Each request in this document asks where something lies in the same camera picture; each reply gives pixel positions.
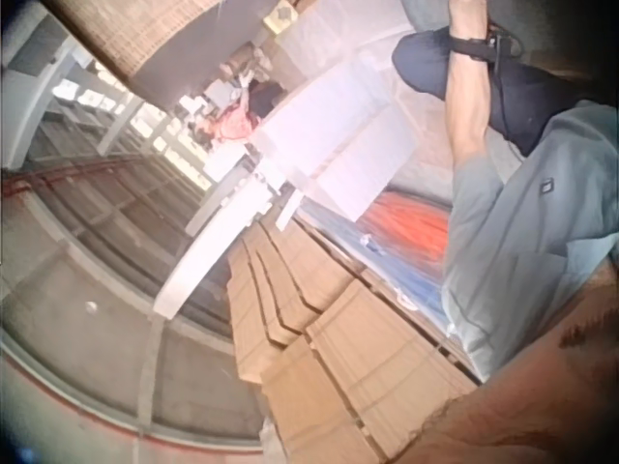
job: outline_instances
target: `light blue shirt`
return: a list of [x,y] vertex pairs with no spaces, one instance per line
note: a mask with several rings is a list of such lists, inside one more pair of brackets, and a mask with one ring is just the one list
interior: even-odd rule
[[553,117],[503,185],[489,158],[454,178],[443,306],[485,380],[607,257],[617,263],[617,110],[590,102]]

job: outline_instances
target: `wrist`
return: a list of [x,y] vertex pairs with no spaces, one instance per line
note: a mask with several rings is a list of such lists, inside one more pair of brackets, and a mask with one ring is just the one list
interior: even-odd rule
[[462,39],[464,41],[481,40],[484,41],[487,38],[487,28],[485,27],[471,27],[470,25],[464,25],[462,27],[450,26],[449,34],[455,39]]

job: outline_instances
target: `red stripe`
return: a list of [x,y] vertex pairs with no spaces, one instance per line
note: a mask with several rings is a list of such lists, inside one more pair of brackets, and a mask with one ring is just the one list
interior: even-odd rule
[[[130,437],[132,439],[138,437],[137,432],[135,432],[133,430],[129,430],[127,428],[121,427],[120,425],[117,425],[117,424],[115,424],[113,422],[110,422],[109,420],[105,420],[103,418],[100,418],[99,416],[96,416],[93,413],[90,413],[88,411],[84,411],[82,409],[79,409],[75,404],[71,403],[71,401],[67,400],[66,398],[64,398],[63,396],[61,396],[60,394],[58,394],[54,390],[50,389],[46,384],[44,384],[39,379],[34,377],[27,370],[25,370],[17,361],[15,361],[13,359],[13,357],[9,353],[7,353],[5,351],[4,354],[7,355],[7,356],[4,357],[4,359],[6,360],[7,364],[10,367],[12,367],[24,379],[26,379],[32,385],[37,387],[45,395],[47,395],[50,398],[54,399],[57,403],[59,403],[62,406],[66,407],[67,409],[70,409],[74,413],[80,415],[82,418],[86,418],[86,419],[88,419],[88,420],[90,420],[90,421],[92,421],[94,423],[102,425],[104,428],[106,428],[108,430],[112,430],[112,431],[114,431],[114,432],[116,432],[116,433],[118,433],[120,435],[123,435],[123,436],[126,436],[126,437]],[[141,439],[144,440],[144,441],[147,441],[149,443],[152,443],[154,445],[161,446],[161,447],[167,448],[167,449],[173,449],[173,450],[179,450],[179,451],[187,451],[187,452],[189,452],[189,451],[190,452],[201,452],[203,454],[216,454],[216,455],[221,455],[221,454],[226,454],[226,455],[258,455],[258,454],[262,454],[261,451],[239,451],[239,450],[226,451],[226,450],[223,450],[223,449],[204,449],[204,448],[194,447],[194,446],[191,446],[191,445],[184,445],[184,444],[180,444],[180,443],[168,442],[168,441],[166,441],[166,440],[164,440],[162,438],[154,437],[154,436],[148,435],[148,434],[143,435],[141,437]]]

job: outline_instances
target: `person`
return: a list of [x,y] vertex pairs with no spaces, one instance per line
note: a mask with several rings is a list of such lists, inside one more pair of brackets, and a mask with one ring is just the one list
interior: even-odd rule
[[264,119],[275,108],[274,101],[283,94],[276,82],[258,82],[253,72],[239,76],[241,97],[230,105],[219,118],[207,117],[194,126],[196,138],[200,143],[217,140],[247,140]]
[[250,83],[253,72],[239,76],[241,97],[231,104],[217,119],[205,118],[195,125],[198,138],[206,135],[210,140],[245,140],[260,123],[259,118],[250,112]]
[[[505,59],[497,76],[451,51],[451,38],[486,39],[487,3],[449,10],[448,29],[402,39],[393,60],[411,87],[446,102],[455,174],[443,306],[484,384],[432,418],[399,462],[616,459],[617,111],[542,70]],[[488,125],[526,156],[505,184]]]

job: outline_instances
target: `stacked cardboard boxes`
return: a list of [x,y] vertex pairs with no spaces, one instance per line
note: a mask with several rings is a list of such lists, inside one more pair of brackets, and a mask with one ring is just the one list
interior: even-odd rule
[[230,321],[239,377],[259,384],[260,374],[281,353],[277,344],[264,330],[260,295],[250,258],[243,244],[237,244],[228,254],[232,278],[228,282]]
[[[315,388],[317,377],[330,387]],[[262,378],[291,463],[387,462],[434,410],[475,388],[359,281]]]
[[388,462],[475,388],[463,354],[300,224],[279,232],[277,213],[229,254],[239,374],[262,385],[291,464]]
[[279,232],[278,212],[254,224],[228,255],[237,366],[243,380],[256,384],[274,355],[302,335],[354,280],[296,223]]

